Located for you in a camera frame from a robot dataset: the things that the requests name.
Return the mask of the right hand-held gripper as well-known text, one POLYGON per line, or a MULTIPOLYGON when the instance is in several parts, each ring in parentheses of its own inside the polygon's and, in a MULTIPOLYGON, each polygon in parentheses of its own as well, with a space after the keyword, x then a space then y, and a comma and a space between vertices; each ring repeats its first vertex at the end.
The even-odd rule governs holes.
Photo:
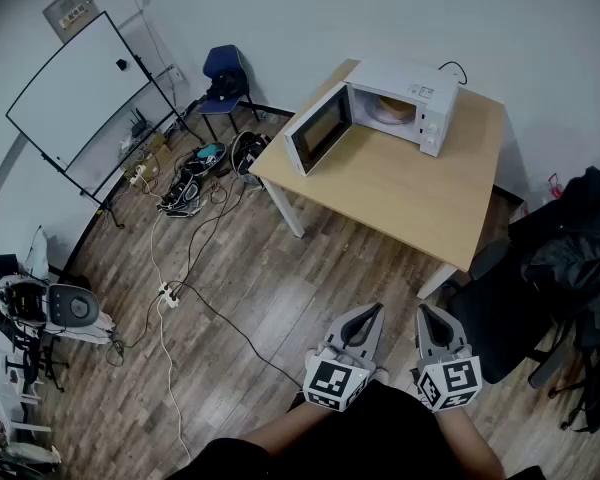
POLYGON ((482 389, 480 359, 468 352, 454 353, 467 344, 464 328, 449 312, 421 304, 416 311, 419 378, 416 386, 433 412, 460 408, 472 402, 482 389))

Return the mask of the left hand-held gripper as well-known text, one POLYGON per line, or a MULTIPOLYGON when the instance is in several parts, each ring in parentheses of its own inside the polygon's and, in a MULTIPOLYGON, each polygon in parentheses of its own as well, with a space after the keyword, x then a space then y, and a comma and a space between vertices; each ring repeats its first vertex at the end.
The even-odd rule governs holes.
POLYGON ((377 377, 380 368, 370 360, 379 346, 384 318, 384 306, 370 303, 332 322, 327 343, 310 349, 305 357, 302 391, 307 402, 344 412, 377 377), (356 347, 359 356, 337 347, 356 347))

